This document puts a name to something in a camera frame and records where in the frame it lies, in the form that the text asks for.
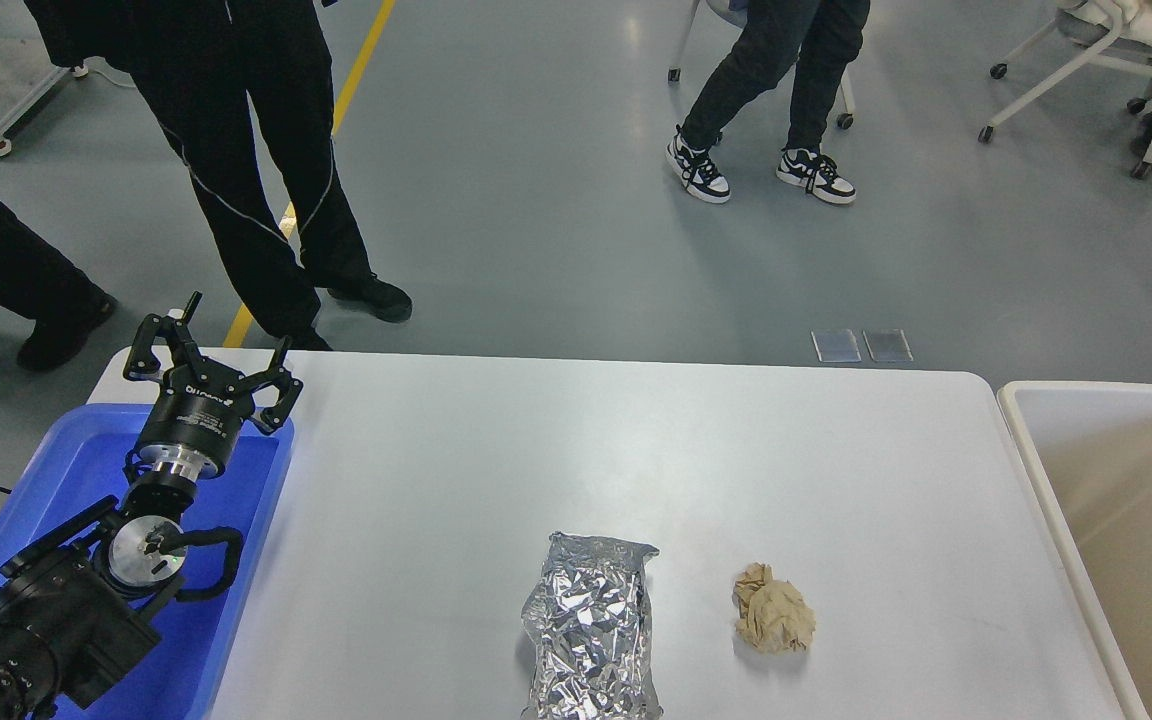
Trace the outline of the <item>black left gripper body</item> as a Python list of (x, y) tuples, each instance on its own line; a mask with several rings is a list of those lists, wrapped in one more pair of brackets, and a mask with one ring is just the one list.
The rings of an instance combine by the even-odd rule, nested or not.
[(242, 425), (253, 411), (252, 392), (238, 392), (243, 379), (243, 372), (217, 361), (204, 361), (200, 369), (188, 364), (169, 369), (134, 444), (136, 457), (160, 462), (182, 448), (197, 457), (197, 478), (225, 473)]

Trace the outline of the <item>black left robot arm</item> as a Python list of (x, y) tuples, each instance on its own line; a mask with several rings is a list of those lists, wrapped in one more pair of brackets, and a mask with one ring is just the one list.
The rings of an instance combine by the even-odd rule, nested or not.
[(247, 424), (283, 429), (302, 382), (285, 366), (297, 338), (279, 341), (252, 374), (200, 351), (189, 320), (147, 314), (129, 347), (128, 381), (154, 382), (156, 404), (128, 452), (122, 498), (103, 497), (0, 566), (0, 719), (50, 719), (60, 697), (88, 708), (145, 660), (169, 602), (228, 591), (242, 530), (187, 530), (200, 480), (227, 470)]

